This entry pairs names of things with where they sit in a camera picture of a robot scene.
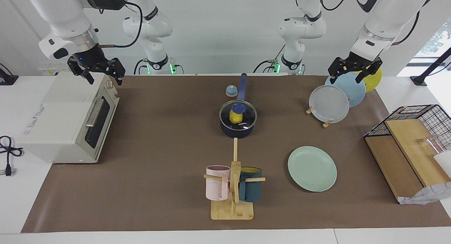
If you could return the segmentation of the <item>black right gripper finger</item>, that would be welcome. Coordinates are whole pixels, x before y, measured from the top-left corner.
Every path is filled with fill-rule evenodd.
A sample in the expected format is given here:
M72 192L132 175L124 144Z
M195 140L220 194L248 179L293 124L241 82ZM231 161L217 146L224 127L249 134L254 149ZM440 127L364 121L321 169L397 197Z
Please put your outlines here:
M83 77L84 79L87 80L87 82L88 82L89 84L93 84L93 83L94 83L94 78L92 77L92 75L91 75L90 72L89 72L90 68L89 68L89 67L86 67L85 69L82 69L82 68L79 66L78 62L76 61L76 58L70 57L70 58L67 60L67 65L69 66L69 68L71 69L72 73L73 73L75 76L81 76L81 77Z
M125 68L118 58L113 58L110 61L110 76L116 80L116 83L121 86L122 79L125 76Z

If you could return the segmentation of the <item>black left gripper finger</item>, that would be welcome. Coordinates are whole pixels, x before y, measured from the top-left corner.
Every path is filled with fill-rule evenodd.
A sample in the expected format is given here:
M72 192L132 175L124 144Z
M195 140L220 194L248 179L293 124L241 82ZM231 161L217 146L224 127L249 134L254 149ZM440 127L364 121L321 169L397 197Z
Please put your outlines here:
M345 73L345 60L340 57L335 58L328 68L328 73L330 83L334 84L338 77Z
M374 75L382 65L381 59L375 59L375 61L368 67L363 67L361 71L357 74L356 83L360 83L365 77L369 75Z

